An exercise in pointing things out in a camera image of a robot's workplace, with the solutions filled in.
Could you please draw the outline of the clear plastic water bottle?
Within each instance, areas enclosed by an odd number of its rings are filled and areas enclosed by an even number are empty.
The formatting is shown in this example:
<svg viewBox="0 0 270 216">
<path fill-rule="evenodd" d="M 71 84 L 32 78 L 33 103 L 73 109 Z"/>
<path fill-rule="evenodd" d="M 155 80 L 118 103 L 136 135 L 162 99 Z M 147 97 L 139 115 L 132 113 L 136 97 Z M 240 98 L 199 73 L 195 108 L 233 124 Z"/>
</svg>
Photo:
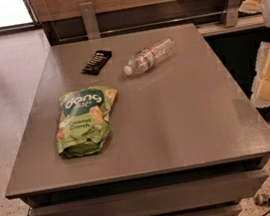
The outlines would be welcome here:
<svg viewBox="0 0 270 216">
<path fill-rule="evenodd" d="M 123 71 L 127 76 L 147 72 L 157 63 L 172 56 L 174 43 L 169 37 L 161 38 L 131 56 Z"/>
</svg>

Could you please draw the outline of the grey drawer table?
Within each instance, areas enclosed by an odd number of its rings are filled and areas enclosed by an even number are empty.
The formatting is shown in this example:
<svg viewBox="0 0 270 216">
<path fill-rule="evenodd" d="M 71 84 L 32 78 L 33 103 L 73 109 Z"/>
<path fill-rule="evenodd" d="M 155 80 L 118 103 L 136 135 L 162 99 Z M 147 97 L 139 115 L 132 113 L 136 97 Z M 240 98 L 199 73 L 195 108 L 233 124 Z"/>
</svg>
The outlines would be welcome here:
<svg viewBox="0 0 270 216">
<path fill-rule="evenodd" d="M 167 37 L 172 56 L 125 74 Z M 100 50 L 108 63 L 83 74 Z M 192 25 L 54 46 L 38 85 L 6 188 L 32 216 L 237 216 L 267 178 L 270 128 Z M 62 158 L 59 95 L 90 85 L 117 89 L 110 136 L 97 154 Z"/>
</svg>

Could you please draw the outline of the black candy bar wrapper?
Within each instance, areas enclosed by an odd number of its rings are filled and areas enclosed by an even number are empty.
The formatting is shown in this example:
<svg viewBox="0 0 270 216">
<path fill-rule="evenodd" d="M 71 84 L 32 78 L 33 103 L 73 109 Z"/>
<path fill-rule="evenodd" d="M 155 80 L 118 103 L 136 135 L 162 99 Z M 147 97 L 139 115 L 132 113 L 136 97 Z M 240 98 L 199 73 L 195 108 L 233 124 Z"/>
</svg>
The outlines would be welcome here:
<svg viewBox="0 0 270 216">
<path fill-rule="evenodd" d="M 112 52 L 100 50 L 96 51 L 90 61 L 84 66 L 81 70 L 83 74 L 87 75 L 98 75 L 101 69 L 105 64 L 108 63 L 110 57 L 112 56 Z"/>
</svg>

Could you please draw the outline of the green snack bag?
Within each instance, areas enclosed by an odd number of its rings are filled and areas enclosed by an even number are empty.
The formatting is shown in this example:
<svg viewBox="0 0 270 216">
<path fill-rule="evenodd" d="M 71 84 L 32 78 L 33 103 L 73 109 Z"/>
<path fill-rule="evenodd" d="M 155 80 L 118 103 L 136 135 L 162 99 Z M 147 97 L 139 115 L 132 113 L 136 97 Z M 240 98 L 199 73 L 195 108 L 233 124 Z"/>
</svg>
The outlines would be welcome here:
<svg viewBox="0 0 270 216">
<path fill-rule="evenodd" d="M 113 87 L 90 86 L 60 96 L 59 155 L 75 158 L 101 151 L 110 134 L 110 111 L 117 94 Z"/>
</svg>

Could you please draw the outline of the right metal wall bracket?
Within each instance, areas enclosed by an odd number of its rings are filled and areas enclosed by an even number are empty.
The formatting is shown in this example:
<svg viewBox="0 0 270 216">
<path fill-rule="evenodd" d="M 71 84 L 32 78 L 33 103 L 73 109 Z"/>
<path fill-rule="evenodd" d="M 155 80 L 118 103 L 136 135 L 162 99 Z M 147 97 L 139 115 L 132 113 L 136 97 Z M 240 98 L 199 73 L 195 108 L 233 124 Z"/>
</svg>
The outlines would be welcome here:
<svg viewBox="0 0 270 216">
<path fill-rule="evenodd" d="M 234 27 L 237 25 L 239 5 L 241 0 L 226 0 L 225 8 L 221 15 L 220 22 L 227 27 Z"/>
</svg>

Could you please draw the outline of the metal wall bracket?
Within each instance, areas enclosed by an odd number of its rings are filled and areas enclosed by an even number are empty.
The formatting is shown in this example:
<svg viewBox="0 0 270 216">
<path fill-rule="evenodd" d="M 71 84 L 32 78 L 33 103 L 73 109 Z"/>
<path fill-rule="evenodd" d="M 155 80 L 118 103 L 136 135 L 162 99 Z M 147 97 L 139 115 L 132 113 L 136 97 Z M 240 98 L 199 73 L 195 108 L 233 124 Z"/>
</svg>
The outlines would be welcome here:
<svg viewBox="0 0 270 216">
<path fill-rule="evenodd" d="M 237 25 L 239 5 L 241 0 L 226 0 L 225 8 L 221 15 L 220 22 L 227 27 L 234 27 Z"/>
<path fill-rule="evenodd" d="M 96 19 L 96 13 L 94 12 L 94 6 L 92 2 L 83 2 L 79 4 L 80 14 L 82 14 L 82 21 L 89 40 L 99 39 L 101 33 Z"/>
</svg>

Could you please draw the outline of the left metal wall bracket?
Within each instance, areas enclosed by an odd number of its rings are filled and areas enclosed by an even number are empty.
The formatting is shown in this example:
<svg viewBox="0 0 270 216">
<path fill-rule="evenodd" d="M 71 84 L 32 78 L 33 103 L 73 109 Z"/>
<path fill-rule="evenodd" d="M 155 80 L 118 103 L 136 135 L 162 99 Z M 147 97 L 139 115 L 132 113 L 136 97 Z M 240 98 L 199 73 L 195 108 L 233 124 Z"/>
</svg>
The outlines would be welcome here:
<svg viewBox="0 0 270 216">
<path fill-rule="evenodd" d="M 89 40 L 99 39 L 101 33 L 96 19 L 96 13 L 94 12 L 94 6 L 92 2 L 83 2 L 79 4 L 80 14 L 82 14 L 82 21 Z"/>
</svg>

